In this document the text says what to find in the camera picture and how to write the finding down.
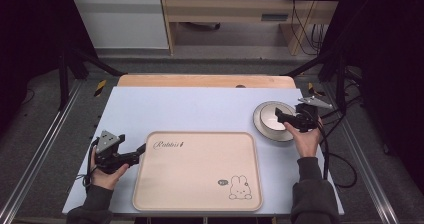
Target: black sleeve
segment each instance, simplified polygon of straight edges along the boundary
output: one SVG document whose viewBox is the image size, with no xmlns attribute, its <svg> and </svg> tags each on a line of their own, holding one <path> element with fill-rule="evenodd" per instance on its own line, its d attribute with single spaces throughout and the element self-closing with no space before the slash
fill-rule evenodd
<svg viewBox="0 0 424 224">
<path fill-rule="evenodd" d="M 291 221 L 302 223 L 339 223 L 333 186 L 322 179 L 316 157 L 300 158 L 299 182 L 293 186 Z"/>
<path fill-rule="evenodd" d="M 113 213 L 108 208 L 112 194 L 113 191 L 111 190 L 99 186 L 91 186 L 84 204 L 68 212 L 66 223 L 110 223 Z"/>
</svg>

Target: person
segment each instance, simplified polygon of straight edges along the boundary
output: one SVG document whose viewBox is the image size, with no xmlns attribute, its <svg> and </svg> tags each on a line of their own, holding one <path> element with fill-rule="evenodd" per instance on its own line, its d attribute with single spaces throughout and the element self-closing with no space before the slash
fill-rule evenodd
<svg viewBox="0 0 424 224">
<path fill-rule="evenodd" d="M 297 161 L 300 178 L 299 182 L 293 186 L 291 222 L 294 224 L 339 223 L 334 189 L 327 180 L 323 180 L 316 158 L 320 139 L 319 130 L 300 133 L 287 122 L 284 126 L 293 135 L 300 156 Z M 94 155 L 93 151 L 92 167 L 95 166 Z M 111 175 L 95 169 L 92 173 L 92 185 L 84 204 L 69 211 L 67 223 L 109 223 L 113 217 L 113 213 L 108 210 L 113 189 L 127 169 L 128 164 L 124 164 Z"/>
</svg>

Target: beige placemat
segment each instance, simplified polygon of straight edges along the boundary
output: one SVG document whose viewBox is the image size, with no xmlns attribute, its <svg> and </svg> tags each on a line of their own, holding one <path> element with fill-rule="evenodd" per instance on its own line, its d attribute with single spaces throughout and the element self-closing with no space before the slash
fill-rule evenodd
<svg viewBox="0 0 424 224">
<path fill-rule="evenodd" d="M 245 132 L 153 132 L 133 196 L 138 210 L 254 211 L 256 147 Z"/>
</svg>

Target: white table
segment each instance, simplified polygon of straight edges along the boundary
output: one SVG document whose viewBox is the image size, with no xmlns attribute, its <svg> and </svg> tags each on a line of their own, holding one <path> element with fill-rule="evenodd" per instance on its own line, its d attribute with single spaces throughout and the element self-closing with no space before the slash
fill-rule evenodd
<svg viewBox="0 0 424 224">
<path fill-rule="evenodd" d="M 299 179 L 299 155 L 293 141 L 275 142 L 264 137 L 253 124 L 253 111 L 267 101 L 295 106 L 302 97 L 299 89 L 211 88 L 211 87 L 115 87 L 95 132 L 125 134 L 119 153 L 133 152 L 154 131 L 241 131 L 256 141 L 262 184 L 262 207 L 253 212 L 166 212 L 138 211 L 132 195 L 138 166 L 131 167 L 116 186 L 110 210 L 126 216 L 281 216 L 290 213 L 292 186 Z M 322 169 L 323 156 L 317 157 Z M 86 172 L 87 157 L 79 173 Z M 77 180 L 63 213 L 80 206 L 85 189 Z M 339 213 L 344 210 L 337 196 Z"/>
</svg>

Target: stacked plate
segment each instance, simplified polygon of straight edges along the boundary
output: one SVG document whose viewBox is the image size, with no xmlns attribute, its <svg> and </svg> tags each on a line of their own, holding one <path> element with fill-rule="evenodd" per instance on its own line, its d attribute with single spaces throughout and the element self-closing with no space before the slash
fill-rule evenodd
<svg viewBox="0 0 424 224">
<path fill-rule="evenodd" d="M 253 113 L 253 122 L 262 135 L 274 141 L 290 141 L 293 136 L 282 123 L 277 121 L 275 108 L 285 114 L 295 115 L 296 111 L 282 102 L 270 101 L 259 105 Z"/>
</svg>

